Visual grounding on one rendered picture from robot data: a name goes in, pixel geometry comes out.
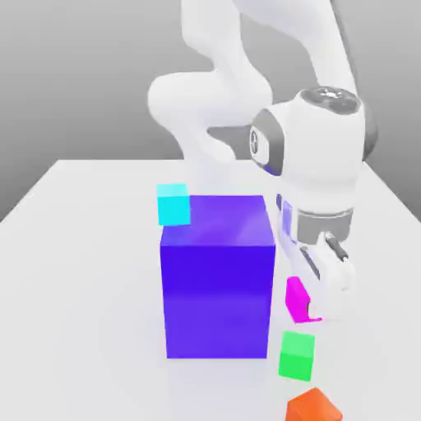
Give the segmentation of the small orange cube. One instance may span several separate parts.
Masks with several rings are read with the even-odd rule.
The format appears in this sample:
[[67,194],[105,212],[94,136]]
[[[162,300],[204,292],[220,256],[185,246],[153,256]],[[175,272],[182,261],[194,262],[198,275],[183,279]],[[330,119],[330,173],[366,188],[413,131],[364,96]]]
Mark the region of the small orange cube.
[[285,421],[343,421],[343,414],[314,387],[288,402]]

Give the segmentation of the small cyan cube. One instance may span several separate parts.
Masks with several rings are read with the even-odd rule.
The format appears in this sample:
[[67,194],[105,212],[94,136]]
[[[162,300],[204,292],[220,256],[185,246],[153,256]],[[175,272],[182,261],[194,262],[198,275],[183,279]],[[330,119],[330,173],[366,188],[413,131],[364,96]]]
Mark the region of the small cyan cube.
[[190,195],[186,183],[156,185],[158,221],[161,226],[191,223]]

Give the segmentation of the large purple box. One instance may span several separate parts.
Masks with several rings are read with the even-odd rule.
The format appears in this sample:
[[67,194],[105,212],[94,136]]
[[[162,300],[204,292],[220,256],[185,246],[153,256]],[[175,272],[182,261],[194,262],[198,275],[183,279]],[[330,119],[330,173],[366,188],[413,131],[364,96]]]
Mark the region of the large purple box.
[[193,196],[160,240],[170,359],[267,356],[275,239],[261,196]]

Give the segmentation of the small green cube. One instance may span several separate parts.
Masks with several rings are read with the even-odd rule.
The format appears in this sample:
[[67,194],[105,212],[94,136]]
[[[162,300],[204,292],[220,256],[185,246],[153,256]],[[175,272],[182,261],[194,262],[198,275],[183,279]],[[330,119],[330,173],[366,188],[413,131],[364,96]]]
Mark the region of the small green cube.
[[295,331],[284,331],[280,349],[279,375],[310,382],[314,348],[314,335]]

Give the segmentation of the small magenta cube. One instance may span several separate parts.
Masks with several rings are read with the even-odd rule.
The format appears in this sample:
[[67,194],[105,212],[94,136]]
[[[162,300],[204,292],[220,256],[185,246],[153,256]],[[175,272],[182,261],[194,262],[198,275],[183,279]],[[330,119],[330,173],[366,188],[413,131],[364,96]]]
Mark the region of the small magenta cube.
[[311,299],[302,281],[297,276],[291,276],[286,281],[285,305],[289,315],[296,324],[321,322],[321,317],[310,317]]

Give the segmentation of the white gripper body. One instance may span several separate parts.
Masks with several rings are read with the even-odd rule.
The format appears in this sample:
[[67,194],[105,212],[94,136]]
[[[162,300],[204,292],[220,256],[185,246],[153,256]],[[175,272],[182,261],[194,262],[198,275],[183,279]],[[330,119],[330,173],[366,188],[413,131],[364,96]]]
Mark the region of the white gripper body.
[[320,232],[313,245],[294,242],[279,228],[280,244],[311,298],[336,298],[347,294],[355,282],[348,253],[332,232]]

